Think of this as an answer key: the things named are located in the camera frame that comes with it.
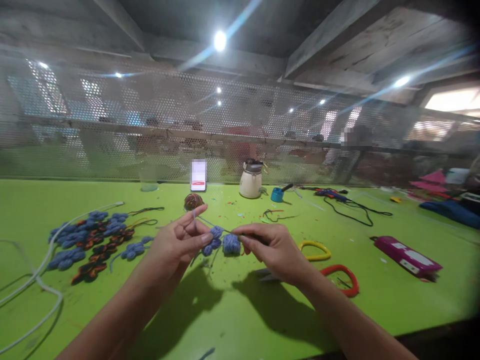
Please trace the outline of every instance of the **phone screen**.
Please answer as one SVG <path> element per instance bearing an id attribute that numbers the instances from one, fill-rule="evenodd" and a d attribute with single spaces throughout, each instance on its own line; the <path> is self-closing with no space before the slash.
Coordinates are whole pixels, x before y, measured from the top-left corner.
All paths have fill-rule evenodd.
<path id="1" fill-rule="evenodd" d="M 190 190 L 205 191 L 207 189 L 207 161 L 193 159 L 191 161 Z"/>

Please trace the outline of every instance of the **white cord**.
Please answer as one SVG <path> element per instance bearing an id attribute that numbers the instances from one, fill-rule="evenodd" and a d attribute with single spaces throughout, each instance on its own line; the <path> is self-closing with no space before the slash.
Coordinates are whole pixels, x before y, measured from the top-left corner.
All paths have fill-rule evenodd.
<path id="1" fill-rule="evenodd" d="M 10 241 L 10 240 L 1 240 L 0 239 L 0 242 L 3 242 L 3 243 L 10 243 L 12 244 L 13 246 L 15 246 L 18 250 L 18 252 L 20 253 L 20 255 L 23 257 L 23 259 L 25 260 L 25 262 L 27 263 L 27 265 L 30 267 L 30 270 L 32 273 L 35 272 L 35 268 L 34 266 L 32 265 L 32 263 L 29 261 L 29 258 L 27 257 L 27 255 L 25 254 L 25 251 L 24 249 L 22 248 L 22 245 L 20 245 L 18 242 L 16 241 Z M 23 339 L 25 339 L 27 336 L 29 336 L 31 333 L 33 333 L 35 330 L 37 330 L 44 322 L 46 322 L 48 320 L 48 318 L 50 316 L 52 316 L 52 314 L 58 309 L 58 307 L 60 306 L 60 304 L 62 303 L 62 300 L 64 298 L 64 296 L 62 295 L 61 292 L 59 292 L 58 290 L 55 290 L 54 288 L 52 287 L 49 287 L 47 285 L 45 285 L 45 283 L 42 281 L 42 279 L 40 278 L 40 276 L 37 276 L 35 278 L 36 282 L 38 283 L 38 285 L 40 285 L 40 287 L 42 289 L 44 289 L 45 291 L 48 291 L 49 293 L 52 293 L 52 294 L 55 294 L 57 296 L 57 300 L 56 300 L 56 303 L 55 303 L 55 306 L 50 310 L 50 312 L 37 324 L 35 325 L 34 327 L 31 328 L 31 330 L 29 332 L 27 332 L 25 335 L 23 335 L 21 338 L 19 338 L 18 340 L 12 342 L 10 345 L 8 345 L 7 347 L 4 347 L 3 349 L 0 350 L 0 355 L 3 354 L 4 352 L 10 350 L 11 348 L 13 348 L 15 345 L 17 345 L 19 342 L 21 342 Z"/>
<path id="2" fill-rule="evenodd" d="M 70 220 L 69 222 L 67 222 L 65 225 L 63 225 L 56 233 L 55 235 L 53 235 L 53 237 L 51 238 L 50 240 L 50 246 L 48 247 L 48 251 L 45 255 L 45 258 L 43 258 L 43 261 L 41 262 L 40 266 L 38 267 L 38 269 L 33 273 L 33 275 L 31 276 L 31 278 L 29 278 L 26 283 L 24 283 L 22 286 L 20 286 L 17 290 L 15 290 L 14 292 L 12 292 L 10 295 L 8 296 L 5 296 L 3 299 L 0 300 L 0 304 L 6 302 L 8 299 L 11 299 L 12 297 L 14 297 L 16 294 L 18 294 L 19 292 L 21 292 L 23 289 L 25 289 L 33 280 L 35 280 L 35 278 L 37 277 L 38 274 L 40 274 L 40 272 L 43 270 L 45 264 L 47 263 L 47 261 L 49 261 L 50 257 L 52 256 L 52 253 L 54 252 L 54 245 L 55 245 L 55 240 L 57 239 L 57 236 L 62 232 L 63 229 L 65 229 L 68 225 L 70 225 L 71 223 L 73 223 L 75 220 L 77 219 L 80 219 L 84 216 L 87 216 L 88 214 L 94 212 L 94 211 L 98 211 L 100 209 L 103 209 L 103 208 L 107 208 L 107 207 L 110 207 L 110 206 L 118 206 L 118 205 L 123 205 L 125 204 L 123 201 L 120 201 L 120 202 L 116 202 L 116 203 L 113 203 L 113 204 L 109 204 L 109 205 L 104 205 L 104 206 L 100 206 L 99 208 L 96 208 L 95 210 L 92 210 L 92 211 L 89 211 L 89 212 L 86 212 L 80 216 L 77 216 L 75 218 L 73 218 L 72 220 Z"/>
<path id="3" fill-rule="evenodd" d="M 14 292 L 12 292 L 10 295 L 4 297 L 2 300 L 0 300 L 0 304 L 7 301 L 8 299 L 10 299 L 11 297 L 15 296 L 16 294 L 18 294 L 19 292 L 21 292 L 23 289 L 25 289 L 31 282 L 32 280 L 35 280 L 38 285 L 44 289 L 45 291 L 48 291 L 49 293 L 52 293 L 52 294 L 55 294 L 57 296 L 57 301 L 55 303 L 55 306 L 50 310 L 50 312 L 37 324 L 35 325 L 34 327 L 32 327 L 30 329 L 30 331 L 28 331 L 25 335 L 23 335 L 22 337 L 20 337 L 18 340 L 12 342 L 10 345 L 8 345 L 7 347 L 4 347 L 3 349 L 0 350 L 0 355 L 3 354 L 4 352 L 10 350 L 11 348 L 13 348 L 15 345 L 17 345 L 18 343 L 20 343 L 23 339 L 25 339 L 26 337 L 28 337 L 31 333 L 33 333 L 35 330 L 37 330 L 43 323 L 45 323 L 50 316 L 52 316 L 52 314 L 58 309 L 58 307 L 60 306 L 60 304 L 62 303 L 62 300 L 63 300 L 63 295 L 61 292 L 59 292 L 58 290 L 55 290 L 54 288 L 52 287 L 49 287 L 47 285 L 45 285 L 45 283 L 42 281 L 42 279 L 40 278 L 39 276 L 39 273 L 42 271 L 43 267 L 45 266 L 45 264 L 47 263 L 47 261 L 50 259 L 50 257 L 52 256 L 52 252 L 53 252 L 53 249 L 54 249 L 54 244 L 55 244 L 55 240 L 58 236 L 58 234 L 60 232 L 62 232 L 62 230 L 67 227 L 68 225 L 70 225 L 71 223 L 73 223 L 75 220 L 81 218 L 81 217 L 84 217 L 88 214 L 90 214 L 91 212 L 94 212 L 94 211 L 98 211 L 100 209 L 103 209 L 103 208 L 106 208 L 106 207 L 110 207 L 110 206 L 119 206 L 119 205 L 123 205 L 125 204 L 123 201 L 119 201 L 119 202 L 116 202 L 116 203 L 113 203 L 113 204 L 109 204 L 109 205 L 105 205 L 105 206 L 101 206 L 95 210 L 92 210 L 92 211 L 89 211 L 89 212 L 86 212 L 80 216 L 77 216 L 75 218 L 73 218 L 72 220 L 70 220 L 69 222 L 67 222 L 65 225 L 63 225 L 56 233 L 55 235 L 53 235 L 53 237 L 51 238 L 50 240 L 50 244 L 49 244 L 49 247 L 48 247 L 48 252 L 45 256 L 45 258 L 43 259 L 42 263 L 40 264 L 40 266 L 38 267 L 37 270 L 35 270 L 35 268 L 33 267 L 33 265 L 30 263 L 27 255 L 25 254 L 25 251 L 24 249 L 22 248 L 22 246 L 18 243 L 18 242 L 15 242 L 15 241 L 10 241 L 10 240 L 0 240 L 0 242 L 5 242 L 5 243 L 10 243 L 10 244 L 13 244 L 17 249 L 18 251 L 20 252 L 21 256 L 23 257 L 23 259 L 26 261 L 26 263 L 30 266 L 31 268 L 31 271 L 33 273 L 33 275 L 31 276 L 30 279 L 27 280 L 26 283 L 24 283 L 22 286 L 20 286 L 17 290 L 15 290 Z"/>

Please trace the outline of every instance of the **forearm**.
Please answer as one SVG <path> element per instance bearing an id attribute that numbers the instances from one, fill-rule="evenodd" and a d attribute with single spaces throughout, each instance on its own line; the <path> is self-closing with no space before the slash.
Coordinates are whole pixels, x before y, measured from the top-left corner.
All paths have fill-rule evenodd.
<path id="1" fill-rule="evenodd" d="M 159 286 L 129 279 L 57 359 L 118 359 L 161 305 Z"/>
<path id="2" fill-rule="evenodd" d="M 298 287 L 321 315 L 349 359 L 416 359 L 317 270 Z"/>

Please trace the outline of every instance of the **person's left hand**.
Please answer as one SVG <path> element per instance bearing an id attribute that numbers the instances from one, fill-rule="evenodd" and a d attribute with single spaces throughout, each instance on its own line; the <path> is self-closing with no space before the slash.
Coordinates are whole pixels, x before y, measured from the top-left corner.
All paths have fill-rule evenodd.
<path id="1" fill-rule="evenodd" d="M 202 214 L 207 207 L 197 207 L 195 215 Z M 194 220 L 189 211 L 160 229 L 130 278 L 148 287 L 161 287 L 165 299 L 177 287 L 192 259 L 212 239 L 209 227 Z"/>

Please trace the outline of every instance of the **red handle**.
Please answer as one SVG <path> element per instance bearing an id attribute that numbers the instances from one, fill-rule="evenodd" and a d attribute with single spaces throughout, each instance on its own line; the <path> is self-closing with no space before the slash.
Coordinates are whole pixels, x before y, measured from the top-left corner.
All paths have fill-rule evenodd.
<path id="1" fill-rule="evenodd" d="M 357 278 L 355 277 L 354 273 L 346 266 L 337 264 L 337 265 L 332 265 L 329 267 L 326 267 L 320 272 L 324 275 L 330 275 L 331 273 L 334 273 L 336 271 L 343 271 L 345 274 L 348 275 L 348 277 L 351 280 L 351 288 L 349 289 L 341 289 L 340 291 L 344 293 L 348 298 L 353 298 L 355 295 L 357 295 L 360 291 L 359 288 L 359 282 L 357 281 Z"/>

